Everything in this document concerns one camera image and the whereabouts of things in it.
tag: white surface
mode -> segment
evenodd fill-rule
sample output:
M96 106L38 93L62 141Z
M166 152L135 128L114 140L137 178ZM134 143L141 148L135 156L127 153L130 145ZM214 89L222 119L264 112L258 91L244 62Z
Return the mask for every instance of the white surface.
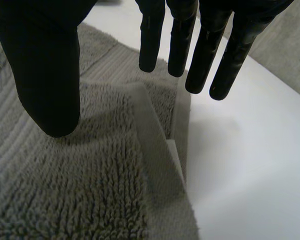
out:
M86 23L135 49L142 15L133 0L97 5ZM159 57L168 60L172 17ZM190 66L200 23L192 37ZM228 97L208 91L223 39L201 94L192 96L187 191L206 240L300 240L300 96L248 57Z

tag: gloved hand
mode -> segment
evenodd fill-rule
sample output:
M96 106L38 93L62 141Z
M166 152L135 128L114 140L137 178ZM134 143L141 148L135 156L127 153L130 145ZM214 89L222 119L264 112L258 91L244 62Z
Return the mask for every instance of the gloved hand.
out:
M180 77L186 66L198 0L166 1L174 18L168 72ZM188 92L198 94L202 91L232 11L235 14L231 36L210 87L210 96L215 100L223 100L228 95L256 37L293 1L199 0L201 29L186 79ZM139 67L150 73L158 57L165 0L136 2L143 15Z

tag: fabric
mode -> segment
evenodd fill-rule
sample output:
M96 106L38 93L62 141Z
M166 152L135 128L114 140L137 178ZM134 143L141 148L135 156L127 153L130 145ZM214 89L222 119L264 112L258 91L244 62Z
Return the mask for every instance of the fabric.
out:
M142 73L136 51L86 25L78 33L81 119L69 136L45 135L10 66L0 70L0 237L198 239L166 142L187 133L175 119L189 119L184 78L167 77L162 60Z

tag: finger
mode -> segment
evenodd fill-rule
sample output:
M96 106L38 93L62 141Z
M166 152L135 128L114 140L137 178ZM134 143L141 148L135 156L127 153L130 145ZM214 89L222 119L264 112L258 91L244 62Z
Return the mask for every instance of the finger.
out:
M80 117L76 28L61 32L59 25L29 5L2 2L0 42L24 109L46 134L70 134Z
M210 96L223 100L229 93L256 37L269 25L266 21L251 21L234 14L231 36L210 87Z
M180 77L186 67L192 33L196 22L198 0L167 0L174 18L171 31L168 72Z
M147 73L156 67L162 26L165 18L164 0L136 0L142 13L139 68Z
M203 0L200 2L201 29L186 78L188 92L198 94L204 88L231 13L228 8L220 9Z

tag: gray towel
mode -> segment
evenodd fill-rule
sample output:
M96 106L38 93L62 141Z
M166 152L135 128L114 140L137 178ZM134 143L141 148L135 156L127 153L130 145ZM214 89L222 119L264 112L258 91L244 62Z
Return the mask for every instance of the gray towel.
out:
M166 143L182 135L177 126L187 133L175 119L189 118L176 104L182 83L163 61L156 77L144 74L137 52L94 28L78 32L81 120L67 137L42 133L0 67L0 238L198 239Z

